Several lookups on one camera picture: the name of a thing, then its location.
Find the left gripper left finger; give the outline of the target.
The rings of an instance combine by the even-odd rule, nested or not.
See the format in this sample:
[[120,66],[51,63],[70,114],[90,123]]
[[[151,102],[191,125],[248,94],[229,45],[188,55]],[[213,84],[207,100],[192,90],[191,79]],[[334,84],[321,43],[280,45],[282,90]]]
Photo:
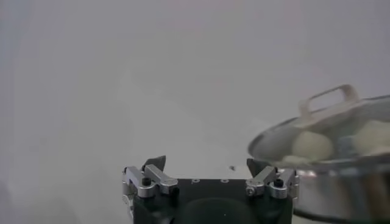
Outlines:
[[130,219],[134,219],[135,198],[149,199],[157,193],[175,197],[179,193],[179,181],[163,172],[166,156],[149,158],[138,169],[128,166],[122,170],[122,200]]

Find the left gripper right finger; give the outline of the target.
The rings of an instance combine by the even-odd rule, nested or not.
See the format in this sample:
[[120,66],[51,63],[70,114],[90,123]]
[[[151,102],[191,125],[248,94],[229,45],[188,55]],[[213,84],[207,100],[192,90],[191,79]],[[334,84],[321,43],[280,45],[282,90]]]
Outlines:
[[247,159],[252,178],[245,181],[248,197],[268,193],[272,198],[296,200],[299,196],[299,176],[294,169],[278,169],[261,161]]

